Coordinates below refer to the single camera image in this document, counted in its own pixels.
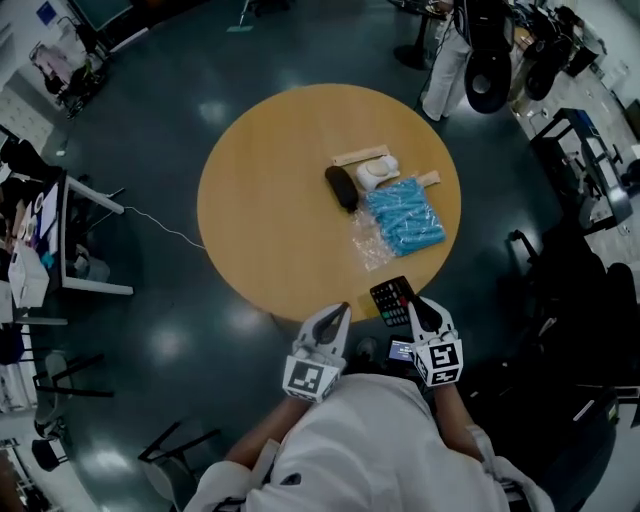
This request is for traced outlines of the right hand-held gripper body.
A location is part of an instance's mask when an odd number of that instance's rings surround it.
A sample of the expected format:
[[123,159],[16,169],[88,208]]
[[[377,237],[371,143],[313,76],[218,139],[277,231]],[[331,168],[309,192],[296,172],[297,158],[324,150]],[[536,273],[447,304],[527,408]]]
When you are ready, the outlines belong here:
[[456,330],[422,331],[414,336],[413,364],[429,388],[455,384],[463,369],[462,341]]

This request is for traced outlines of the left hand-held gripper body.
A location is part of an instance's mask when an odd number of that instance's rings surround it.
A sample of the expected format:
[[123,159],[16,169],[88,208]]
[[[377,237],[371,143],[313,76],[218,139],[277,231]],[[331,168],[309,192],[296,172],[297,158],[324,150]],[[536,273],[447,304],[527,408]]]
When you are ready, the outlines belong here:
[[337,330],[329,343],[320,343],[310,331],[301,332],[286,359],[283,391],[290,397],[323,402],[341,377],[346,334]]

